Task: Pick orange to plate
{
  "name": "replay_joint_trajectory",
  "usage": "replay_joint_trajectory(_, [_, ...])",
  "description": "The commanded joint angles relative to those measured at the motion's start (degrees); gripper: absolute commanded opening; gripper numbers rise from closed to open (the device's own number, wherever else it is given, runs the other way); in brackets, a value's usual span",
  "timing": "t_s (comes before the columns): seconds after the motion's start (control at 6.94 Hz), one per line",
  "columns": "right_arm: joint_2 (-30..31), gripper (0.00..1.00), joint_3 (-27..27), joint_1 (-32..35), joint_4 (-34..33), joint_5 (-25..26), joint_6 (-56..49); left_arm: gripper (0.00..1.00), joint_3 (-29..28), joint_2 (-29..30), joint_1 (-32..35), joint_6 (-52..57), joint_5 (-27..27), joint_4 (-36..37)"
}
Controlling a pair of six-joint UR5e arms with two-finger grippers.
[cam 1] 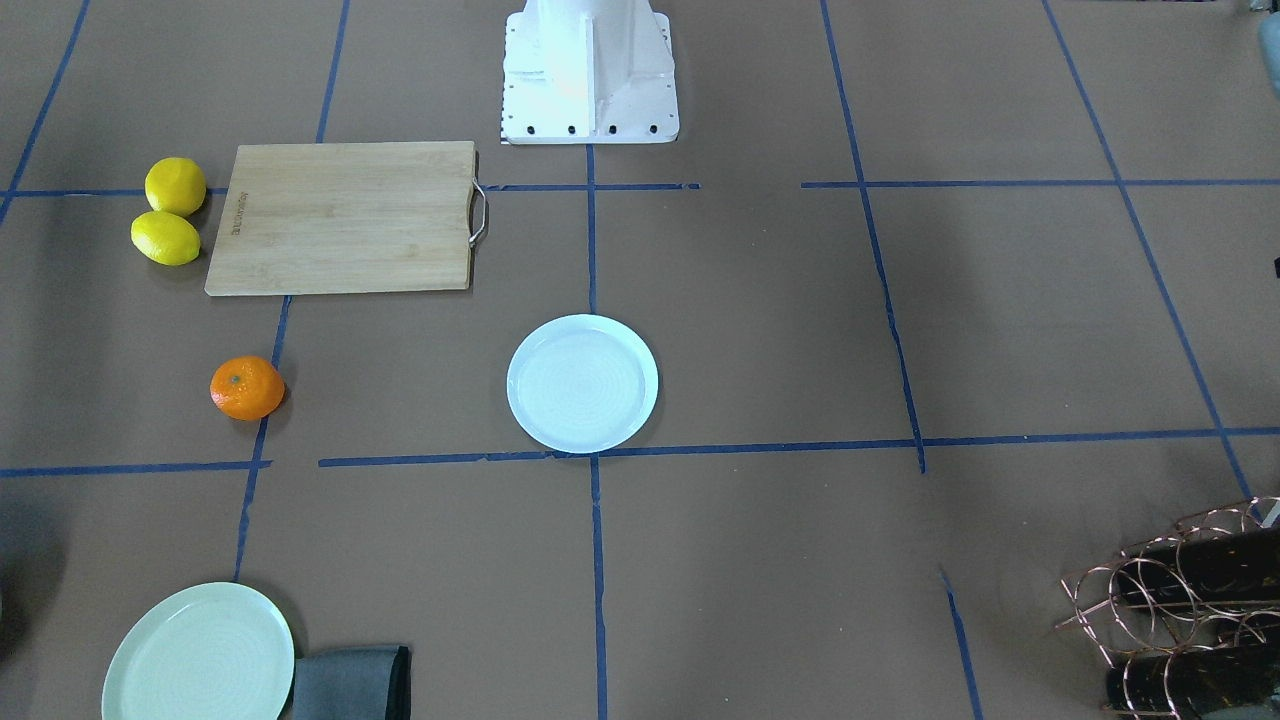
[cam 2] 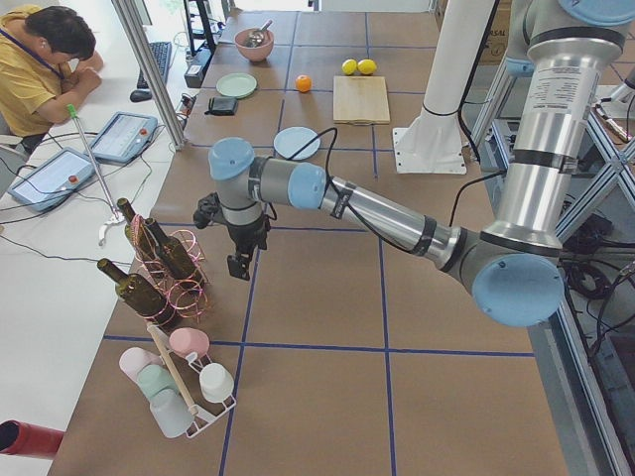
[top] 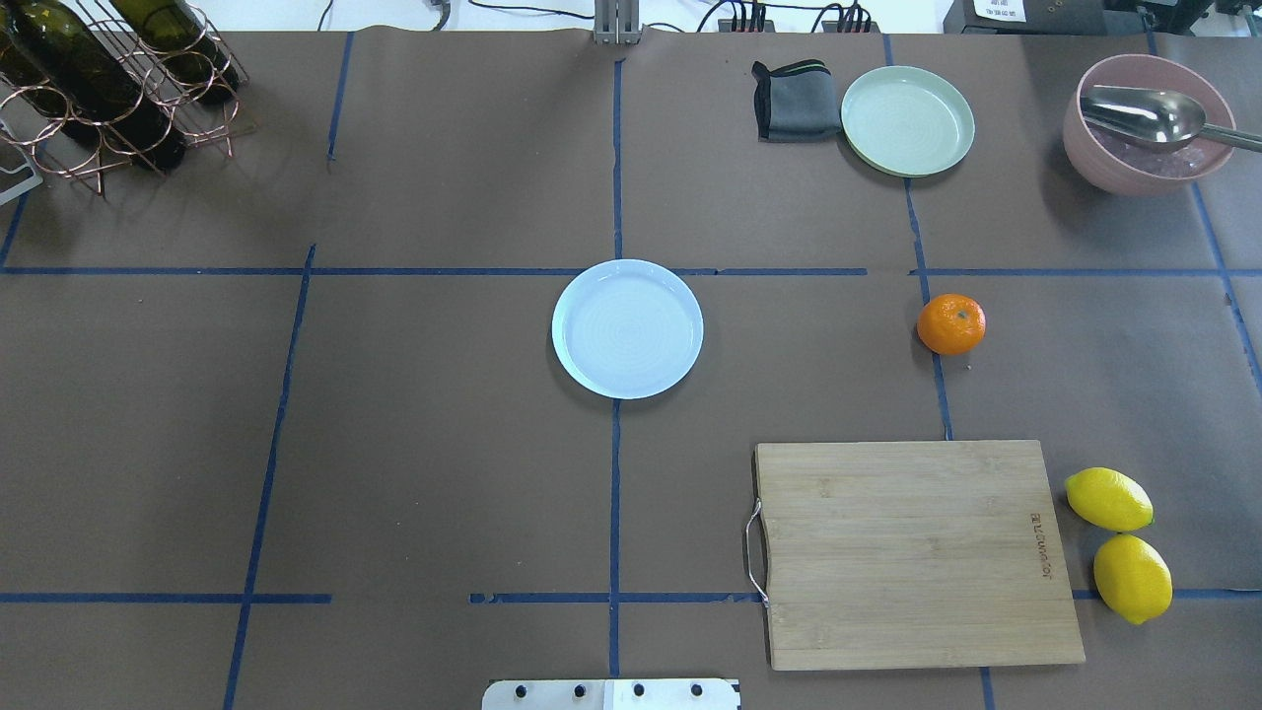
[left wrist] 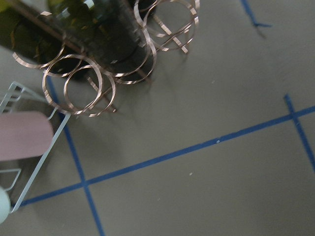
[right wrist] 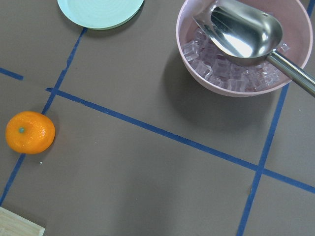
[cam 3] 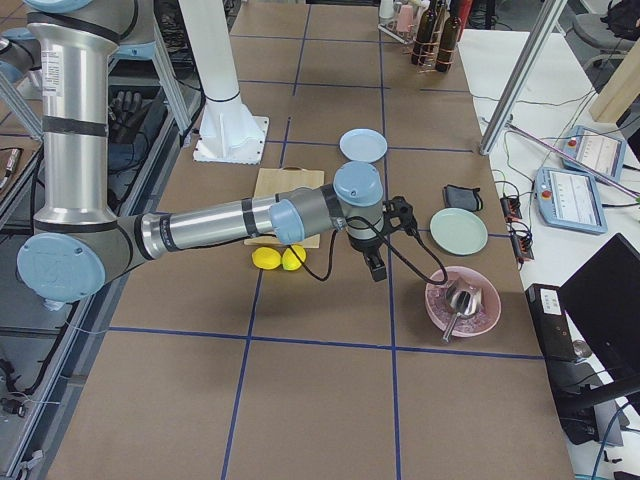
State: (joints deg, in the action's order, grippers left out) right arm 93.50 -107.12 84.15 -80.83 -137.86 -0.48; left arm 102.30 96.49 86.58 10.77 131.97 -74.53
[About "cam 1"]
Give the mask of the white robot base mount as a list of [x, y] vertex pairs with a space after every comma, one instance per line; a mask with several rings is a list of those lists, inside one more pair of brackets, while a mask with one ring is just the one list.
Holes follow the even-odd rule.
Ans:
[[672, 143], [669, 18], [649, 1], [527, 1], [504, 23], [500, 141]]

